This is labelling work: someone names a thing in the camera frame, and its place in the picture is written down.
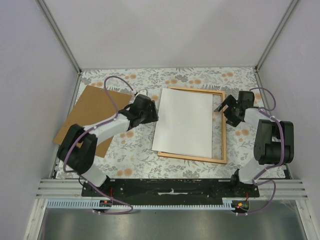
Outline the clear glass pane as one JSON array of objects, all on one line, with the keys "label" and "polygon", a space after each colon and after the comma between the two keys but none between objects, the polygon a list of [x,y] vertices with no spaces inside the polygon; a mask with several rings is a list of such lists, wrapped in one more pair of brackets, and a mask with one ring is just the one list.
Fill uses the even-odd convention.
[{"label": "clear glass pane", "polygon": [[216,111],[221,104],[221,97],[219,95],[212,96],[212,159],[215,164],[221,164],[222,157],[222,112]]}]

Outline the building photo print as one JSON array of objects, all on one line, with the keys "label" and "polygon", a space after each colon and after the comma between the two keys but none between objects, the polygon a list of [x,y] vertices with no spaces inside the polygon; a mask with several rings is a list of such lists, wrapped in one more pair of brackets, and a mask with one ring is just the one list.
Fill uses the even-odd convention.
[{"label": "building photo print", "polygon": [[210,159],[212,113],[211,94],[164,88],[152,150]]}]

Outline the wooden picture frame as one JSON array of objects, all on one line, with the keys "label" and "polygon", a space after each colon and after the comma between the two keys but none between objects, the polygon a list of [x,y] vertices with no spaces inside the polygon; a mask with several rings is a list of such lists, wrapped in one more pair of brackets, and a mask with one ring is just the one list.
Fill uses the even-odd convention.
[{"label": "wooden picture frame", "polygon": [[[219,90],[208,90],[208,89],[197,89],[197,88],[185,88],[185,87],[174,87],[170,86],[167,89],[179,90],[179,91],[189,91],[193,93],[201,93],[201,94],[210,94],[210,95],[218,95],[221,97],[221,100],[225,100],[226,94],[224,91]],[[226,117],[224,116],[223,112],[221,112],[221,136],[222,136],[222,163],[227,163],[227,133],[226,133]],[[205,158],[205,157],[196,157],[196,156],[187,156],[187,155],[180,155],[180,154],[173,154],[167,152],[158,151],[157,155],[159,157],[164,158],[174,158],[174,159],[182,159],[182,160],[189,160],[189,161],[199,161],[199,162],[207,162],[207,163],[214,163],[212,158]]]}]

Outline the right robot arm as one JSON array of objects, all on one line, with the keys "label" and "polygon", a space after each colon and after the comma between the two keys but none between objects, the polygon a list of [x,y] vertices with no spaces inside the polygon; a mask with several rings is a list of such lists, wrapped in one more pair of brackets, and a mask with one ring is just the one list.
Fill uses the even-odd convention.
[{"label": "right robot arm", "polygon": [[268,170],[289,164],[294,159],[294,124],[279,120],[267,114],[265,107],[254,106],[255,94],[240,91],[238,99],[228,95],[214,110],[226,117],[226,123],[232,127],[241,122],[256,128],[253,146],[253,158],[231,176],[229,191],[235,197],[247,191],[247,185],[256,185],[257,180]]}]

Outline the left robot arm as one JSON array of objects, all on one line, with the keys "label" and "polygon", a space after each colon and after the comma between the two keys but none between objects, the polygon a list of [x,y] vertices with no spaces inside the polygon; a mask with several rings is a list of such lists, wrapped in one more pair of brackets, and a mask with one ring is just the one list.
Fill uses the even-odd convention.
[{"label": "left robot arm", "polygon": [[73,124],[67,131],[57,158],[64,167],[71,168],[93,184],[93,191],[103,197],[110,192],[110,178],[94,164],[97,147],[117,134],[159,120],[156,103],[143,94],[137,94],[133,103],[116,110],[114,116],[84,127]]}]

